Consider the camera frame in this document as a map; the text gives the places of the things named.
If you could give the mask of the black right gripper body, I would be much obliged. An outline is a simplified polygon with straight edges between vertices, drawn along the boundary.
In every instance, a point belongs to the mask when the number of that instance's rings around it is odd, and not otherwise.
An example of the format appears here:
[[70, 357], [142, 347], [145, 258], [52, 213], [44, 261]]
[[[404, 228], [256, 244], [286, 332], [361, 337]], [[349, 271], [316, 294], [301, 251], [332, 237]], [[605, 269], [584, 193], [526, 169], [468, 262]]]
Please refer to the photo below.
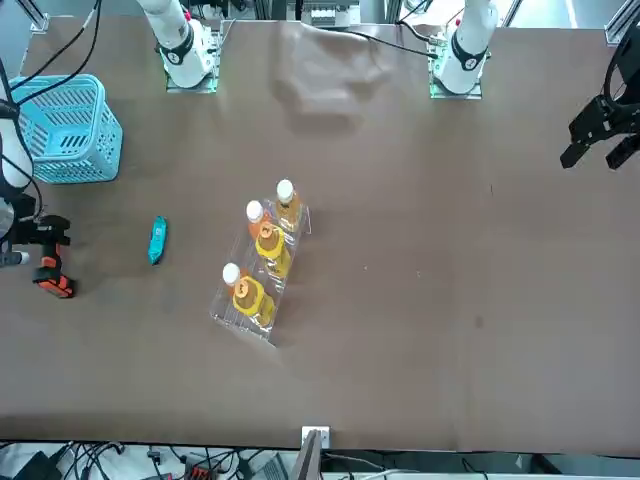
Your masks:
[[40, 245], [37, 222], [34, 220], [36, 199], [30, 195], [19, 195], [9, 205], [13, 208], [14, 219], [5, 240], [11, 245]]

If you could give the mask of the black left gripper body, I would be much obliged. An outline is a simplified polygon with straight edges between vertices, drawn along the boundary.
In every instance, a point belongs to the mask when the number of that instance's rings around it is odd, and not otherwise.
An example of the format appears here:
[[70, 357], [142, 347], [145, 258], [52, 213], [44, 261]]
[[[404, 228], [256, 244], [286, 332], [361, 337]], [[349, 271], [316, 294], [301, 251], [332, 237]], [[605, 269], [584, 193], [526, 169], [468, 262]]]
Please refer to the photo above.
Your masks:
[[639, 132], [639, 89], [625, 88], [621, 95], [607, 96], [607, 137]]

